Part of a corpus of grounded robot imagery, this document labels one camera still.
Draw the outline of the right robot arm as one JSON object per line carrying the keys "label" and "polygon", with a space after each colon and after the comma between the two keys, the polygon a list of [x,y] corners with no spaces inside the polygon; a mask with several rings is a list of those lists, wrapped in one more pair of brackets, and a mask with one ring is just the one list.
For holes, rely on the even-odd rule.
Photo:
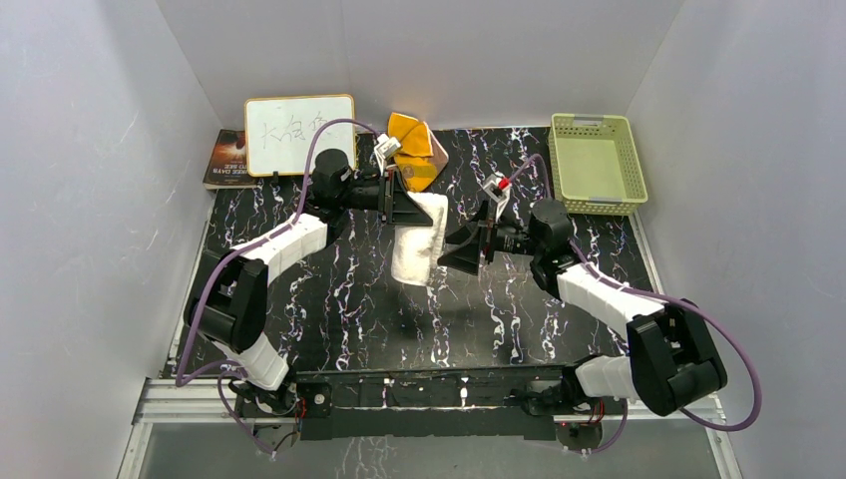
{"label": "right robot arm", "polygon": [[446,235],[449,250],[438,265],[477,274],[498,252],[530,258],[536,285],[566,305],[588,313],[627,345],[621,356],[592,354],[562,369],[558,385],[514,391],[528,402],[589,412],[601,398],[643,402],[667,416],[728,382],[704,319],[685,301],[659,299],[601,273],[575,245],[575,229],[563,203],[541,200],[526,227],[496,219],[490,202]]}

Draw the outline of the yellow brown towel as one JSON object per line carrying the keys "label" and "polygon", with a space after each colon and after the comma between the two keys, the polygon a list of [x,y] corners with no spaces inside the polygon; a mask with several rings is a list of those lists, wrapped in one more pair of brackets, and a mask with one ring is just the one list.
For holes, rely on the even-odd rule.
{"label": "yellow brown towel", "polygon": [[429,126],[414,117],[393,112],[387,122],[387,134],[400,144],[394,163],[410,192],[429,189],[445,170],[449,156]]}

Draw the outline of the white towel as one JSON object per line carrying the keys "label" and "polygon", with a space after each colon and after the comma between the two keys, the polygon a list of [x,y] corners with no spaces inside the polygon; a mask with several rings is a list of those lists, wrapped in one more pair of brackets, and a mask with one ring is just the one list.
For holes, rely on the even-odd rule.
{"label": "white towel", "polygon": [[443,251],[449,200],[434,193],[411,193],[410,198],[432,219],[433,225],[395,228],[391,275],[405,284],[427,286]]}

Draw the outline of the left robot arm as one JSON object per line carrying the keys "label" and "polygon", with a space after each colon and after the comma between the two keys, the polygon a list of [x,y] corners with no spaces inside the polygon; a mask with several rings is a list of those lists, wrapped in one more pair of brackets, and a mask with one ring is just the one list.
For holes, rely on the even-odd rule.
{"label": "left robot arm", "polygon": [[424,285],[442,251],[448,206],[442,195],[408,192],[396,173],[356,172],[343,151],[320,152],[290,220],[227,251],[203,252],[184,312],[183,356],[198,337],[210,341],[236,377],[260,389],[262,406],[274,415],[289,413],[298,390],[284,379],[287,359],[264,332],[270,284],[333,244],[351,212],[364,211],[394,228],[395,265],[408,272],[407,283]]}

